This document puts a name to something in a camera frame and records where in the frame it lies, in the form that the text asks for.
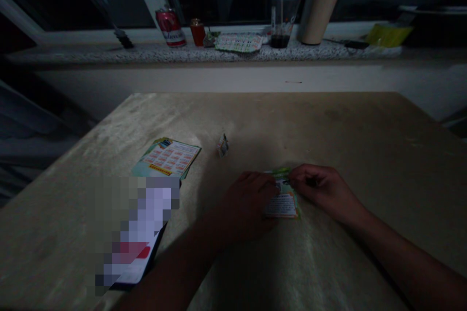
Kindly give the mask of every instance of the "right hand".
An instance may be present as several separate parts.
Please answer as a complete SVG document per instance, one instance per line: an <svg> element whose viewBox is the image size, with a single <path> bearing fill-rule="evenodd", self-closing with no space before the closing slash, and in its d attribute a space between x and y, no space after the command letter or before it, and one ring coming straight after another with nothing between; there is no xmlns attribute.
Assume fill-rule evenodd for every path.
<svg viewBox="0 0 467 311"><path fill-rule="evenodd" d="M299 194L343 224L354 224L367 212L336 169L302 164L290 172L289 179ZM307 179L315 180L316 186L307 185Z"/></svg>

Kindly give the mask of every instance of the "granite window sill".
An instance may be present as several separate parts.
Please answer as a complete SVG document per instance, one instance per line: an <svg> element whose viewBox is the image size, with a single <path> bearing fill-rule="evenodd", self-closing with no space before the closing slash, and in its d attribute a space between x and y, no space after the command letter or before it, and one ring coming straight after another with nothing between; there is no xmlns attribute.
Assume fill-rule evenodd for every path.
<svg viewBox="0 0 467 311"><path fill-rule="evenodd" d="M22 65L67 64L129 64L129 63L205 63L205 62L274 62L366 60L391 58L454 58L464 59L467 49L406 49L370 46L365 50L349 49L342 44L323 41L318 46L307 46L291 41L285 49L263 45L259 52L241 54L198 48L188 43L181 48L170 48L162 43L137 44L125 50L118 44L37 47L7 55Z"/></svg>

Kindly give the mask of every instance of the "wall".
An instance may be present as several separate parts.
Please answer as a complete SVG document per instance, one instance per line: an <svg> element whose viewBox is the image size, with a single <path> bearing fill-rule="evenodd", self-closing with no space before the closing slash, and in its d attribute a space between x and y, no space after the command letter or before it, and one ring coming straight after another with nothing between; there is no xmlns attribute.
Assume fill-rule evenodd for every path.
<svg viewBox="0 0 467 311"><path fill-rule="evenodd" d="M436 120L467 105L467 64L443 60L113 65L36 73L98 120L133 92L397 91Z"/></svg>

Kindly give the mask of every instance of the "beer can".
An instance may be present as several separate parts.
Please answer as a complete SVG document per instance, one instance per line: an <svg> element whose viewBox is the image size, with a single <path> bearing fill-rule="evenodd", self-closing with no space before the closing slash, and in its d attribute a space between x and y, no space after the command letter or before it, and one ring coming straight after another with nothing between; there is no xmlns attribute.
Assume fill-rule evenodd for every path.
<svg viewBox="0 0 467 311"><path fill-rule="evenodd" d="M186 45L185 34L173 9L161 8L157 10L156 21L168 46L179 47Z"/></svg>

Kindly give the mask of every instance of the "wooden table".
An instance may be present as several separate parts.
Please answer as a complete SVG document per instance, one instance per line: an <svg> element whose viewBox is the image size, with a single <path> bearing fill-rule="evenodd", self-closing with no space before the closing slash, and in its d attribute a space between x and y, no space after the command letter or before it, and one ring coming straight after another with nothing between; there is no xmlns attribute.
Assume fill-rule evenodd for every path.
<svg viewBox="0 0 467 311"><path fill-rule="evenodd" d="M222 132L231 148L219 159ZM111 193L94 191L96 179L129 176L162 136L203 150L160 250L241 171L314 163L337 168L376 215L467 276L467 146L400 95L135 94L1 210L0 306L86 308L87 203L92 213L89 203ZM300 221L220 256L190 309L406 309L339 224L299 206ZM101 309L119 296L107 293Z"/></svg>

